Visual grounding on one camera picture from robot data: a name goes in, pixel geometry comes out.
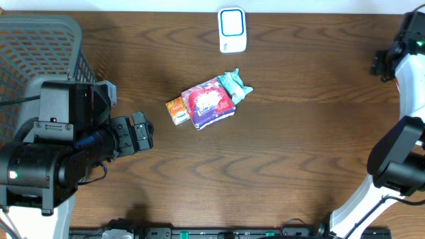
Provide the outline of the red purple floral tissue pack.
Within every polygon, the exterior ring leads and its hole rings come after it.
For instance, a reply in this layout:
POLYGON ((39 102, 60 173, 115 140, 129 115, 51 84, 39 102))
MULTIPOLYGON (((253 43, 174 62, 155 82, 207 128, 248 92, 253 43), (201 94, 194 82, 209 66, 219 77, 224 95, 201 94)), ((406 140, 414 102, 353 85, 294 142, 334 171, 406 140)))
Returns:
POLYGON ((233 116, 236 111, 227 91, 216 78, 185 90, 181 98, 197 130, 233 116))

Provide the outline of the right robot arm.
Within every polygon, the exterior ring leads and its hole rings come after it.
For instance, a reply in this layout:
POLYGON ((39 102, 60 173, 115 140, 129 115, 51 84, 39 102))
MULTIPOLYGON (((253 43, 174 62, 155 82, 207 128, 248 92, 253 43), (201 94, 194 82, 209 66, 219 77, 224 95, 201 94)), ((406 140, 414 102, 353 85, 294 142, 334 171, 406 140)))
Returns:
POLYGON ((375 53, 373 76, 394 81, 399 93, 398 123, 373 147, 361 186, 329 217, 321 236, 360 238, 367 227, 396 202, 424 190, 424 12, 404 14, 392 44, 375 53))

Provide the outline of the teal snack packet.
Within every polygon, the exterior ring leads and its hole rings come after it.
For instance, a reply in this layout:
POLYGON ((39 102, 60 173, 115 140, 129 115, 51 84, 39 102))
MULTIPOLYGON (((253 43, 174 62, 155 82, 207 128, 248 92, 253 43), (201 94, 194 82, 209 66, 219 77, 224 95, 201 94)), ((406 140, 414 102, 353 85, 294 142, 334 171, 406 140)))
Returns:
POLYGON ((235 105, 240 103, 243 99, 245 99, 247 94, 253 91, 252 87, 244 85, 239 76, 238 68, 232 72, 225 72, 223 75, 217 76, 216 78, 228 92, 235 105))

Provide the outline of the orange tissue pack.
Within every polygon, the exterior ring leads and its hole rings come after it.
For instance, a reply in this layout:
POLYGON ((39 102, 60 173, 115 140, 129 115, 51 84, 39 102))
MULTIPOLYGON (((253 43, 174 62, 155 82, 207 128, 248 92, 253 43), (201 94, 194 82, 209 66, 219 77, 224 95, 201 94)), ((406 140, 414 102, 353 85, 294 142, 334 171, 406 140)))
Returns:
POLYGON ((175 125, 179 125, 191 118, 181 97, 175 98, 165 105, 175 125))

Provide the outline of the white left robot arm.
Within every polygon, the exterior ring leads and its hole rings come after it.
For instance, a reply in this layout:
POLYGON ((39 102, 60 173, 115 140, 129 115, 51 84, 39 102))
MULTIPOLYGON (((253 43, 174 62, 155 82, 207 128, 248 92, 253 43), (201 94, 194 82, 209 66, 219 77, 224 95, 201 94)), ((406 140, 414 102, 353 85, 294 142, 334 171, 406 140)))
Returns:
POLYGON ((103 81, 46 81, 30 117, 1 148, 1 227, 11 238, 67 238, 78 188, 96 167, 153 147, 143 112, 112 118, 103 81))

